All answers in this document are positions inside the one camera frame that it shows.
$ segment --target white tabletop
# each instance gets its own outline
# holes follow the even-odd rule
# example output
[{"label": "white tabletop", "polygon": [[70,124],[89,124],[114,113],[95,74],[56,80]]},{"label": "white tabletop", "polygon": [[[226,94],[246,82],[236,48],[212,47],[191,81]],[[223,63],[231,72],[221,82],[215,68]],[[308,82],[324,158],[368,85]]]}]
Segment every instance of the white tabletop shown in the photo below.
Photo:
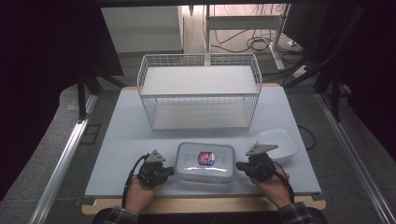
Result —
[{"label": "white tabletop", "polygon": [[[281,87],[263,87],[254,118],[248,130],[224,131],[152,131],[139,94],[121,91],[106,136],[93,168],[85,195],[96,198],[119,198],[125,180],[142,155],[157,149],[165,158],[165,167],[174,166],[177,147],[182,142],[230,145],[237,161],[248,161],[245,155],[256,142],[259,132],[283,129],[290,133],[299,147],[298,153],[281,163],[290,174],[295,194],[320,193],[321,189],[306,153],[286,94]],[[158,196],[167,197],[235,197],[260,195],[245,173],[237,171],[229,185],[185,183],[169,177]]]}]

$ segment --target floor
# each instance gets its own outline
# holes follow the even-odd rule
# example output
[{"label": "floor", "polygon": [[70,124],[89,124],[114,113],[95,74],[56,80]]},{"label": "floor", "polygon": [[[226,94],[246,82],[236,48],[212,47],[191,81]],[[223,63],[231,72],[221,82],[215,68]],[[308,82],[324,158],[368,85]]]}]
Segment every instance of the floor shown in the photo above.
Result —
[{"label": "floor", "polygon": [[[260,13],[261,9],[270,13],[270,7],[244,6],[243,13]],[[233,15],[242,13],[241,7],[217,6],[216,15]],[[195,7],[193,15],[185,10],[185,33],[184,53],[204,52],[204,34],[202,29],[202,7]],[[219,42],[235,35],[238,31],[221,31],[211,33],[211,43],[218,45]],[[240,50],[247,47],[247,39],[255,36],[272,36],[268,31],[246,31],[241,35],[221,44],[222,48]],[[299,51],[299,46],[288,46],[288,38],[281,36],[280,46],[284,49]],[[257,43],[256,48],[265,48],[265,43]],[[212,52],[224,52],[224,49],[211,48]],[[117,77],[128,85],[135,86],[135,79],[141,56],[139,53],[120,54],[120,62],[125,77]],[[257,53],[264,80],[279,84],[293,79],[289,73],[277,73],[272,57],[268,51]],[[300,54],[287,55],[284,58],[285,65],[292,68],[301,58]],[[292,89],[287,89],[290,107],[296,118],[296,122],[315,136],[315,146],[308,150],[308,155],[316,171],[319,184],[322,187],[327,207],[322,211],[329,223],[387,223],[381,220],[375,208],[367,196],[366,188],[361,184],[356,175],[355,167],[350,163],[346,150],[340,143],[326,114],[320,107],[318,97],[312,89],[316,77],[298,84]],[[111,117],[112,104],[115,104],[119,89],[112,84],[100,80],[103,94],[96,103],[98,108],[103,108],[92,114],[91,125],[98,124],[98,120]],[[64,147],[76,121],[78,120],[77,87],[66,89],[60,98],[60,107],[48,132],[43,137],[37,150],[28,162],[25,169],[14,183],[6,198],[0,202],[0,219],[2,223],[27,223],[41,195],[47,186],[56,164],[61,158]],[[389,204],[389,209],[396,214],[396,165],[386,150],[376,141],[367,128],[362,125],[353,111],[347,105],[347,95],[340,100],[341,124],[349,140],[360,155],[368,173],[373,178],[380,192]],[[99,123],[101,132],[95,143],[100,144],[106,133],[106,124]],[[306,146],[313,146],[314,139],[305,130],[301,130]],[[95,162],[98,146],[90,143],[89,136],[82,139],[80,146],[73,159],[69,172],[56,196],[51,210],[48,213],[46,223],[91,223],[92,217],[80,213],[80,203],[85,190],[86,182],[90,176],[90,169]]]}]

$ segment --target clear plastic lid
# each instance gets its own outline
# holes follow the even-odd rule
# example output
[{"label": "clear plastic lid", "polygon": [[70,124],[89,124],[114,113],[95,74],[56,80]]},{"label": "clear plastic lid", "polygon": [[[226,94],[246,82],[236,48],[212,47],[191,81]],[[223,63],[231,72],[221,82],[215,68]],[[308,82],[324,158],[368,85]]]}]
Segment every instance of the clear plastic lid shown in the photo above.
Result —
[{"label": "clear plastic lid", "polygon": [[231,146],[181,143],[177,150],[177,175],[232,178],[235,158]]}]

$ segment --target metal frame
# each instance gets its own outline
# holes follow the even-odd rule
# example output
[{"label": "metal frame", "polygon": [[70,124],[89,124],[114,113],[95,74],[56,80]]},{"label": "metal frame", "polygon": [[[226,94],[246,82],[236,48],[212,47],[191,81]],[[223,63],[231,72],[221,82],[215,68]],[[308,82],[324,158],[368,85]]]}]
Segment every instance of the metal frame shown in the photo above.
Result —
[{"label": "metal frame", "polygon": [[274,42],[269,43],[269,50],[274,58],[278,71],[285,70],[285,65],[279,57],[277,45],[290,4],[285,4],[280,16],[215,16],[210,17],[210,5],[206,5],[205,15],[205,53],[210,53],[210,31],[211,30],[245,30],[245,29],[276,29]]},{"label": "metal frame", "polygon": [[349,158],[350,163],[355,169],[355,172],[358,175],[361,184],[366,190],[366,193],[369,196],[376,212],[381,218],[382,223],[395,224],[396,223],[395,216],[390,211],[388,202],[382,195],[380,188],[368,173],[367,168],[365,167],[363,161],[361,160],[361,157],[359,156],[358,152],[356,151],[353,144],[349,140],[347,133],[343,128],[342,123],[338,122],[332,115],[332,111],[329,109],[331,106],[327,100],[326,94],[318,93],[317,97],[323,111],[325,112],[330,124],[332,125],[332,128],[334,129],[335,134],[337,135],[338,140],[343,146],[346,155]]},{"label": "metal frame", "polygon": [[50,208],[55,200],[59,188],[61,187],[64,176],[67,173],[67,169],[71,161],[73,160],[74,153],[78,147],[79,140],[83,135],[85,128],[87,126],[90,114],[92,112],[93,106],[95,105],[97,96],[91,95],[87,102],[87,116],[81,122],[78,122],[70,135],[70,138],[64,148],[61,158],[52,173],[49,183],[47,184],[44,192],[40,198],[40,201],[33,212],[33,215],[29,221],[29,224],[44,223]]}]

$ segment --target aluminum rail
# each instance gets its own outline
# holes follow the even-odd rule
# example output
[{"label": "aluminum rail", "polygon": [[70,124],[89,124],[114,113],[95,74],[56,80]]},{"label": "aluminum rail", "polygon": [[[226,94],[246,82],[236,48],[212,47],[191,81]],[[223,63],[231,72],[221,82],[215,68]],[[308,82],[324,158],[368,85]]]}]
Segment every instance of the aluminum rail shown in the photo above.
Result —
[{"label": "aluminum rail", "polygon": [[76,149],[78,147],[78,142],[84,133],[96,100],[97,96],[94,95],[91,95],[88,99],[87,117],[81,123],[76,124],[73,132],[71,133],[70,138],[64,148],[64,152],[62,153],[62,156],[59,159],[51,178],[49,179],[49,183],[44,189],[40,201],[38,202],[37,207],[33,212],[33,215],[29,221],[30,224],[45,222],[50,208],[52,207],[55,197],[59,191],[59,188],[64,181],[64,176],[67,173],[71,161],[73,160],[74,153],[76,152]]},{"label": "aluminum rail", "polygon": [[349,158],[349,161],[351,162],[353,168],[355,169],[355,172],[358,175],[361,184],[366,190],[366,193],[369,196],[373,206],[375,207],[376,212],[381,218],[382,223],[396,224],[395,216],[390,211],[388,202],[382,195],[380,188],[368,173],[363,161],[361,160],[361,157],[359,156],[358,152],[356,151],[353,144],[349,140],[347,133],[344,130],[342,124],[337,122],[336,119],[333,117],[332,112],[329,109],[330,104],[326,98],[325,93],[318,93],[317,97],[330,124],[334,129],[335,134],[337,135],[338,140],[342,144]]}]

